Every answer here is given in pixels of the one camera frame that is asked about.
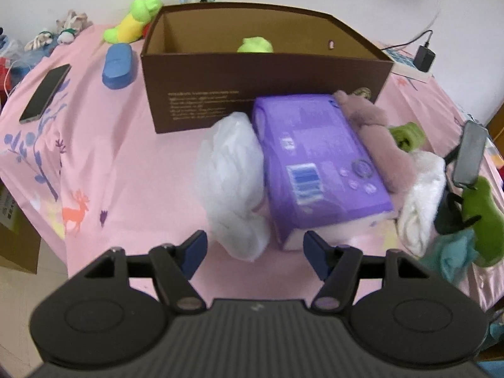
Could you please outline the white fluffy towel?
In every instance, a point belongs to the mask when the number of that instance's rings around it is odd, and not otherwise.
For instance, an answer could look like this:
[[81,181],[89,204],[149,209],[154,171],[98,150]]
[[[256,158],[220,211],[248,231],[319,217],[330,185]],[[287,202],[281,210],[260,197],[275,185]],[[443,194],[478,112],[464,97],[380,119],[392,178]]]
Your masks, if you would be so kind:
[[430,244],[434,219],[446,186],[446,164],[442,157],[423,150],[409,155],[417,178],[406,194],[397,231],[408,251],[422,257]]

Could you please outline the teal cloth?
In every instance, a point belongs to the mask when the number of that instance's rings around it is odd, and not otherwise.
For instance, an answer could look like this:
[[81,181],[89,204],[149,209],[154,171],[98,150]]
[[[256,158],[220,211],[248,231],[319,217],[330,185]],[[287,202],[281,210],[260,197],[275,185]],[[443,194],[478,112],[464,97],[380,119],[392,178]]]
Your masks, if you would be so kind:
[[420,264],[443,280],[458,286],[470,265],[479,257],[475,249],[476,235],[472,228],[435,238]]

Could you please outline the pink plush bear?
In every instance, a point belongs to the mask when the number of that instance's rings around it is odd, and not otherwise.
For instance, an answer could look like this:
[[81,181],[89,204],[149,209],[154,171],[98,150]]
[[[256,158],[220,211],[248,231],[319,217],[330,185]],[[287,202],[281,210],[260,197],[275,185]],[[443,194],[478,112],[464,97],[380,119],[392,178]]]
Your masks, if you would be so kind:
[[417,171],[408,153],[396,145],[385,111],[363,96],[342,90],[333,96],[365,146],[385,188],[390,194],[405,195],[414,185]]

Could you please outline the white plastic bag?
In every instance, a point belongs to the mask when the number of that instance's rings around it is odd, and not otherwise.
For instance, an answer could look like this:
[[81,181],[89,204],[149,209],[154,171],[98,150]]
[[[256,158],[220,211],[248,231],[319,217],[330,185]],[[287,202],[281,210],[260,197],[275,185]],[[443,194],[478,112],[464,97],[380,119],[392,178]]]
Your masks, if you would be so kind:
[[264,155],[247,114],[232,113],[204,135],[195,187],[211,239],[234,259],[257,260],[270,241],[271,228],[257,213],[265,196]]

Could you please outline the green pear plush toy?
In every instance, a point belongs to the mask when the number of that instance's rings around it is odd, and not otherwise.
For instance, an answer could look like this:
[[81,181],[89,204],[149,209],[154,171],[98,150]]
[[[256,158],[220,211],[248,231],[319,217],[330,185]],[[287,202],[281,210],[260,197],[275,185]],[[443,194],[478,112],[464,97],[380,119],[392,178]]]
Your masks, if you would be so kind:
[[503,212],[493,198],[487,178],[479,176],[461,195],[445,189],[434,226],[438,234],[448,235],[472,229],[475,234],[476,264],[491,267],[503,259]]

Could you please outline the lime green sock roll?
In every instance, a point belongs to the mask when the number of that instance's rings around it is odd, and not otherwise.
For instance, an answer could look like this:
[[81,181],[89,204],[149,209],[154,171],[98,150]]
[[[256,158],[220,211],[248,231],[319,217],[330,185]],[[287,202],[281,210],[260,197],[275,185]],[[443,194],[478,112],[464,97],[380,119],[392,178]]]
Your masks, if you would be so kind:
[[237,50],[238,53],[273,53],[272,44],[263,37],[246,37]]

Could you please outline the purple tissue pack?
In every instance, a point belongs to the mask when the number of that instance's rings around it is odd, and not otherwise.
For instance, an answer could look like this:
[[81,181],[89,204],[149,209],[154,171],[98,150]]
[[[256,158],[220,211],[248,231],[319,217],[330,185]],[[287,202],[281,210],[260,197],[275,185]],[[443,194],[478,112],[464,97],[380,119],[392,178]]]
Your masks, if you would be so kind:
[[308,230],[335,244],[392,215],[390,194],[333,96],[259,97],[252,119],[283,250],[300,250]]

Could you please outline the pink bed sheet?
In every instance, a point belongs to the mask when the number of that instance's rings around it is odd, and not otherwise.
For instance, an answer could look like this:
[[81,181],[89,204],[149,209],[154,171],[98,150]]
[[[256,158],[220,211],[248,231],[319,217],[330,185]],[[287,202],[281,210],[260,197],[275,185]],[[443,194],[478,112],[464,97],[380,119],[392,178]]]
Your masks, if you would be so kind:
[[[146,254],[209,234],[194,192],[194,164],[205,131],[158,135],[141,65],[122,90],[102,83],[106,26],[92,26],[56,47],[16,87],[1,113],[1,180],[33,227],[65,262],[70,277],[111,247]],[[19,117],[49,70],[70,64],[61,91],[39,121]],[[390,75],[377,101],[392,125],[422,126],[427,150],[445,156],[459,141],[464,117],[437,81]],[[306,299],[321,287],[302,252],[277,242],[255,262],[233,259],[211,243],[192,284],[214,298]]]

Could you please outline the blue glasses case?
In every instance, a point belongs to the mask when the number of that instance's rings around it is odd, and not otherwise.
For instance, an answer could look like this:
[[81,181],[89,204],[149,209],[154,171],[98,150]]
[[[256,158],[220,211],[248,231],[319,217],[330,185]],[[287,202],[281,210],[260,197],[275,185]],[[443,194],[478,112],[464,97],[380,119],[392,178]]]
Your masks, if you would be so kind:
[[133,80],[133,52],[128,43],[112,44],[105,55],[102,83],[111,90],[127,87]]

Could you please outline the brown cardboard box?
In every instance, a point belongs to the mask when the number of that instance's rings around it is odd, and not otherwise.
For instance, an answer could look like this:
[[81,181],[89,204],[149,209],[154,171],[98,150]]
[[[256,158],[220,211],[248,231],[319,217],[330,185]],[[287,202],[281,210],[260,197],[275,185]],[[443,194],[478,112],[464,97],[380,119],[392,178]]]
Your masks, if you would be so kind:
[[[246,37],[265,38],[273,53],[238,53]],[[260,96],[366,88],[377,98],[393,66],[374,43],[330,14],[235,2],[163,7],[141,63],[159,134],[249,113]]]

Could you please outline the white power strip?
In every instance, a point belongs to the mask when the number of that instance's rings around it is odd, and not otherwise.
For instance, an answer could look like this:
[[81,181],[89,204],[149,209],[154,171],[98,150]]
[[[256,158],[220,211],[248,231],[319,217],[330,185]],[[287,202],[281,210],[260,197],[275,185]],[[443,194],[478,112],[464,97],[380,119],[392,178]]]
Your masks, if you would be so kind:
[[384,54],[393,61],[391,72],[404,78],[426,83],[432,72],[423,72],[414,66],[414,57],[404,49],[384,49]]

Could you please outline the black smartphone on left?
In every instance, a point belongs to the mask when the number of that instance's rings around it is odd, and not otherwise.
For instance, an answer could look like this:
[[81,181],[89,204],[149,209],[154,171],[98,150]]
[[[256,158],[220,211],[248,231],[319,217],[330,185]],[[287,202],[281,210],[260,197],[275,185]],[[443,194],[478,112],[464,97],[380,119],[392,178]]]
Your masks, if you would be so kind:
[[52,102],[55,93],[60,89],[70,69],[71,65],[65,64],[53,68],[46,73],[23,110],[19,118],[20,124],[23,125],[41,118],[46,108]]

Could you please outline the black power adapter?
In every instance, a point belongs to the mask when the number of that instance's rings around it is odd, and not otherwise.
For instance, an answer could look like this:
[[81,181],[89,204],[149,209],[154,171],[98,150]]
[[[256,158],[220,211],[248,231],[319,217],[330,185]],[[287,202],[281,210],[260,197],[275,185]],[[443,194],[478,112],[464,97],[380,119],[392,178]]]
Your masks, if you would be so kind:
[[432,30],[426,31],[426,34],[428,34],[426,42],[423,45],[420,45],[414,57],[414,66],[420,72],[428,72],[431,69],[432,63],[436,57],[436,54],[430,49],[432,33]]

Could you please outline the green yellow plush toy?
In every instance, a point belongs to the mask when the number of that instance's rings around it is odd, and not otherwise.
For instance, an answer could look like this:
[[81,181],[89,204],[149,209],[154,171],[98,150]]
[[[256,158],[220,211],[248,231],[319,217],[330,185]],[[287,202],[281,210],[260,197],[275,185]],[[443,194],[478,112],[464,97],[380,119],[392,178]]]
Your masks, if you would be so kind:
[[155,19],[161,8],[162,0],[134,0],[120,24],[103,33],[103,40],[111,44],[132,43],[139,40],[146,25]]

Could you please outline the white knit doll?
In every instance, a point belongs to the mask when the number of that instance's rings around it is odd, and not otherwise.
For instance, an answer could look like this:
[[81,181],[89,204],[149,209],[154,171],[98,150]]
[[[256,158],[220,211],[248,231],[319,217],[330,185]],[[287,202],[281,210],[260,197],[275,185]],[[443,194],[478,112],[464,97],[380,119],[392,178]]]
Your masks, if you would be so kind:
[[24,51],[32,51],[36,49],[43,49],[52,43],[58,45],[70,44],[88,27],[92,25],[88,15],[85,13],[77,13],[75,10],[70,9],[63,19],[55,22],[55,30],[40,31],[36,37],[29,41]]

